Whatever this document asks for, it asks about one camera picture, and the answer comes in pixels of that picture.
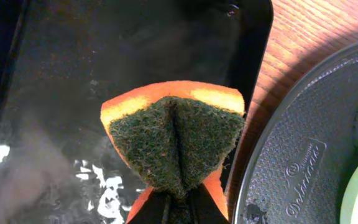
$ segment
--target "scrubbing sponge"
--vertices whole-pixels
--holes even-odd
[[[176,81],[105,102],[101,121],[127,165],[154,190],[174,196],[178,206],[171,219],[180,223],[188,218],[186,193],[215,170],[220,172],[235,147],[243,112],[244,100],[237,90]]]

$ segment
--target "sponge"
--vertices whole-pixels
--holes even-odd
[[[244,127],[243,114],[237,90],[175,81],[105,102],[101,121],[124,162],[153,190],[174,197],[171,222],[186,223],[186,194],[203,181],[211,183],[207,190],[215,191],[211,196],[222,204],[221,165]],[[147,195],[140,199],[146,201]],[[226,205],[219,208],[227,217]]]

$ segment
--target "wooden table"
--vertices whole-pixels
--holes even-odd
[[[358,41],[358,0],[272,0],[274,22],[246,122],[243,161],[289,89],[317,63]],[[237,163],[229,210],[245,167]]]

